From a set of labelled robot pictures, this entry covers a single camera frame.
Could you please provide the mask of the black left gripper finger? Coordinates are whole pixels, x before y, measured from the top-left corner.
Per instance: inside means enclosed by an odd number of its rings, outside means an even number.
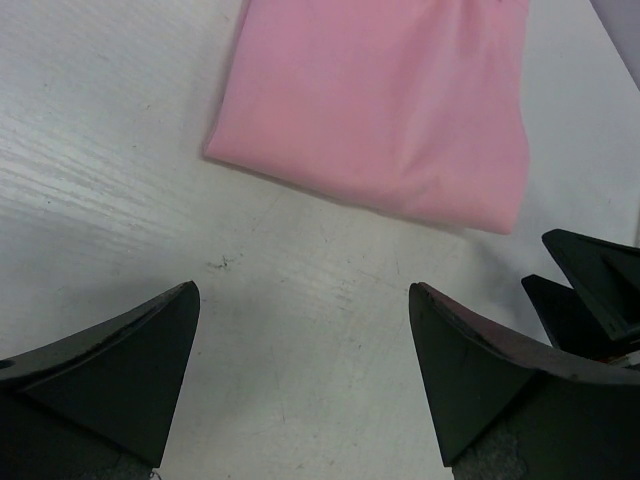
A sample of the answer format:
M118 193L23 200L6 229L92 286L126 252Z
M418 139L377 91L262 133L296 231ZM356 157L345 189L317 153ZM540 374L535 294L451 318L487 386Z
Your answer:
M162 462L199 313L199 289L189 281L2 360L2 478L151 478Z
M639 337L639 249L562 229L542 243L613 341Z
M639 374L545 345L424 283L409 290L443 464L457 479L635 479Z
M614 343L569 287L529 275L521 284L551 344L568 353L612 353Z

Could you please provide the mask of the pink t-shirt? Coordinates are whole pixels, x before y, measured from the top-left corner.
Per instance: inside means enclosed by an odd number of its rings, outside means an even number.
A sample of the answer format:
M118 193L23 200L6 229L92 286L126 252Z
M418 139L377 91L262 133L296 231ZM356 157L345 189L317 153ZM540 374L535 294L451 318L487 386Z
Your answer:
M252 1L210 158L507 234L524 196L525 1Z

